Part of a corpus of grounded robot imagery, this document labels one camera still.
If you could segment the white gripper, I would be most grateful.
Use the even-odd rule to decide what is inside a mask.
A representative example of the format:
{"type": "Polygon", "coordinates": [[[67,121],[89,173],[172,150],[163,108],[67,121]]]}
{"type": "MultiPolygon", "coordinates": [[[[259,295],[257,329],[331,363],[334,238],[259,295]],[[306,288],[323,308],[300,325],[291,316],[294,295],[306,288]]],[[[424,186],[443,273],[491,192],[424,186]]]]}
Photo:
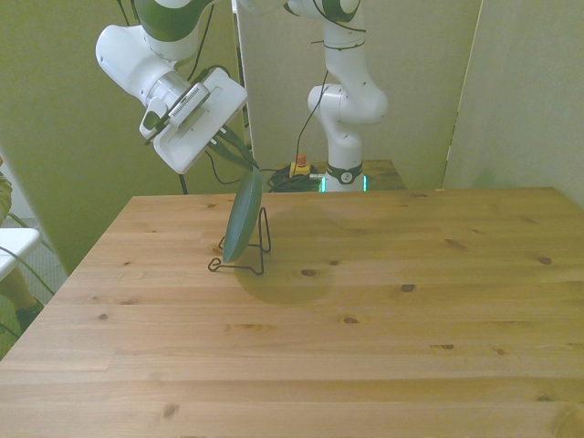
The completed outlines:
{"type": "Polygon", "coordinates": [[[221,130],[221,137],[239,153],[230,151],[219,140],[212,150],[224,160],[251,171],[259,168],[244,141],[229,127],[223,127],[247,98],[245,89],[220,68],[197,83],[169,114],[169,123],[153,140],[154,150],[175,172],[185,174],[221,130]]]}

